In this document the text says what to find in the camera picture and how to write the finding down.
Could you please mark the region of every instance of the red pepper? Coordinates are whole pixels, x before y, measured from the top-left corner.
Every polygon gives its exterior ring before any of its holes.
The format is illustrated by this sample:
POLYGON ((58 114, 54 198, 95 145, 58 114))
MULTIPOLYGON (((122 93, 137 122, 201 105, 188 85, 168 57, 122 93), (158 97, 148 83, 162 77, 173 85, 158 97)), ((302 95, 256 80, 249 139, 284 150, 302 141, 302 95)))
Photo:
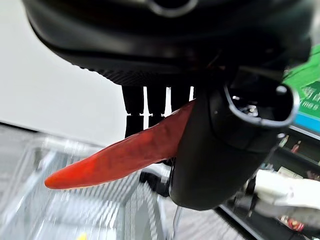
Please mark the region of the red pepper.
POLYGON ((50 189, 99 185, 174 157, 194 102, 173 112, 159 124, 62 168, 50 175, 44 184, 50 189))

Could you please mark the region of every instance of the yellow object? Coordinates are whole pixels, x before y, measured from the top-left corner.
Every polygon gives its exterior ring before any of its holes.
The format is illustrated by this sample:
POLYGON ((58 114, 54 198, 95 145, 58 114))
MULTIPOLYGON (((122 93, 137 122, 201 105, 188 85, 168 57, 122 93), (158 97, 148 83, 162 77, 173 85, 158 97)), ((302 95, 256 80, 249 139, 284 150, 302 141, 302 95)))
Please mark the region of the yellow object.
POLYGON ((82 233, 76 240, 87 240, 87 234, 86 233, 82 233))

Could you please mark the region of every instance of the metal shopping cart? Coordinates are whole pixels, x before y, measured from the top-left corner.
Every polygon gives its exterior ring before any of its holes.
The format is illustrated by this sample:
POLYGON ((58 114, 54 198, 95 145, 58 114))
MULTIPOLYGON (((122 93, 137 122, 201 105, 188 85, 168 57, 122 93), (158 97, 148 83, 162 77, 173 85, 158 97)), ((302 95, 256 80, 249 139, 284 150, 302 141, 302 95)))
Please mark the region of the metal shopping cart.
POLYGON ((31 140, 0 198, 1 240, 164 240, 161 199, 140 172, 98 186, 51 190, 52 172, 99 150, 80 142, 40 136, 31 140), (26 177, 26 171, 33 171, 26 177))

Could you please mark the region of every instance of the green sign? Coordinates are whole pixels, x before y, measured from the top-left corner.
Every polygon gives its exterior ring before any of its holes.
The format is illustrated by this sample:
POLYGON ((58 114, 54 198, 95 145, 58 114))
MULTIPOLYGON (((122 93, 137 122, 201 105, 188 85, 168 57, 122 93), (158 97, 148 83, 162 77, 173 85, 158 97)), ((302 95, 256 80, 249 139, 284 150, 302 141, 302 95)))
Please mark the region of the green sign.
POLYGON ((320 132, 320 45, 312 48, 309 61, 290 70, 284 83, 300 96, 300 109, 295 123, 320 132))

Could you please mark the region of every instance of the gray floor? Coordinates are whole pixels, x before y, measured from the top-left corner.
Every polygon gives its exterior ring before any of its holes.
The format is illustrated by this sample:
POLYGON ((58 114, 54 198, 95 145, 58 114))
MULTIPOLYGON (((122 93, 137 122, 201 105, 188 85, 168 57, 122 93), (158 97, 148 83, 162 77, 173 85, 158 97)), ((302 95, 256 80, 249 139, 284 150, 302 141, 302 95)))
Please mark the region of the gray floor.
MULTIPOLYGON (((33 133, 0 125, 0 201, 3 193, 8 190, 8 183, 16 170, 16 166, 33 133)), ((27 172, 32 171, 32 163, 27 172)), ((164 199, 166 223, 172 232, 172 223, 176 205, 170 199, 164 199)), ((177 240, 243 240, 232 227, 214 211, 195 211, 184 209, 177 240)))

